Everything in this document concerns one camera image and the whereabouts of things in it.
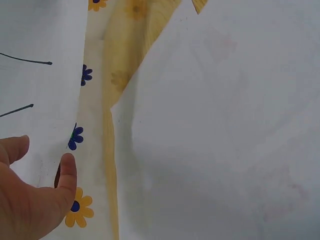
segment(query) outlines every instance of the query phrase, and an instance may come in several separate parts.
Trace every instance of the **paper sheet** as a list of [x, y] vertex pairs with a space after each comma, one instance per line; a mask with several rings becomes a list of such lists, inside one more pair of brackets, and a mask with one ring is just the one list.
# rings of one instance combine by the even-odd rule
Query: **paper sheet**
[[52, 186], [76, 120], [87, 0], [10, 0], [0, 3], [0, 138], [30, 137], [12, 168], [27, 183]]
[[112, 109], [127, 233], [319, 238], [319, 10], [209, 1], [157, 84], [133, 78]]

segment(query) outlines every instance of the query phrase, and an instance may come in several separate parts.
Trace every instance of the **finger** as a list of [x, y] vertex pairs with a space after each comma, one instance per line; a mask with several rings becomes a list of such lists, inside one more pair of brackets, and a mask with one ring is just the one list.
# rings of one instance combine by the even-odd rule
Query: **finger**
[[36, 206], [36, 239], [55, 229], [70, 211], [77, 190], [77, 168], [75, 158], [66, 153], [60, 162], [60, 178], [57, 188], [32, 188], [33, 197], [40, 200]]
[[20, 160], [28, 152], [29, 144], [27, 135], [0, 139], [0, 162], [10, 165]]
[[64, 217], [72, 207], [77, 191], [77, 167], [74, 156], [66, 153], [60, 162], [60, 178], [56, 191], [58, 205]]

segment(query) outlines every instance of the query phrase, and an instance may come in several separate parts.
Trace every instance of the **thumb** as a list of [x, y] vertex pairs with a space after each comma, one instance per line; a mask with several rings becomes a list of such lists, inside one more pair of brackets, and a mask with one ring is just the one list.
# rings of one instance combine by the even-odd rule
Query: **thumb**
[[77, 191], [77, 168], [71, 153], [66, 153], [61, 158], [60, 178], [54, 191], [63, 219], [72, 207]]
[[60, 178], [57, 188], [34, 188], [40, 204], [36, 206], [37, 220], [33, 222], [38, 238], [42, 238], [55, 229], [71, 209], [77, 191], [77, 168], [71, 153], [62, 156]]

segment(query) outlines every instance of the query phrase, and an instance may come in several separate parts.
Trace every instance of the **tablecloth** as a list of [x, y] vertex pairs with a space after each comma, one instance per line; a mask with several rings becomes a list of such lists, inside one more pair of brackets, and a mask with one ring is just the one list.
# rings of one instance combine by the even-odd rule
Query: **tablecloth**
[[[185, 2], [194, 4], [196, 14], [206, 0]], [[67, 146], [76, 158], [77, 194], [63, 223], [46, 239], [119, 239], [115, 137], [123, 136], [114, 133], [110, 108], [180, 3], [89, 0], [78, 114]]]

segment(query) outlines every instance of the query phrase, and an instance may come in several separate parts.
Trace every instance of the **pen line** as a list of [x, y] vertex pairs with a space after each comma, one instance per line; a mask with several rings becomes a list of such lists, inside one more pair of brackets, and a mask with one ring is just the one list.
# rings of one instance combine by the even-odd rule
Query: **pen line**
[[29, 63], [34, 63], [34, 64], [52, 65], [51, 61], [32, 61], [32, 60], [27, 60], [27, 59], [22, 59], [22, 58], [10, 56], [10, 55], [4, 54], [2, 52], [0, 52], [0, 55], [8, 57], [8, 58], [11, 58], [11, 59], [20, 60], [20, 61], [29, 62]]
[[7, 116], [7, 115], [9, 115], [9, 114], [13, 114], [13, 113], [19, 112], [19, 111], [24, 110], [24, 109], [32, 108], [33, 106], [34, 106], [34, 104], [29, 104], [29, 105], [27, 105], [27, 106], [20, 107], [20, 108], [18, 108], [18, 109], [16, 109], [16, 110], [9, 111], [9, 112], [7, 112], [7, 113], [5, 113], [5, 114], [0, 115], [0, 118], [1, 118], [1, 117], [4, 117], [4, 116]]

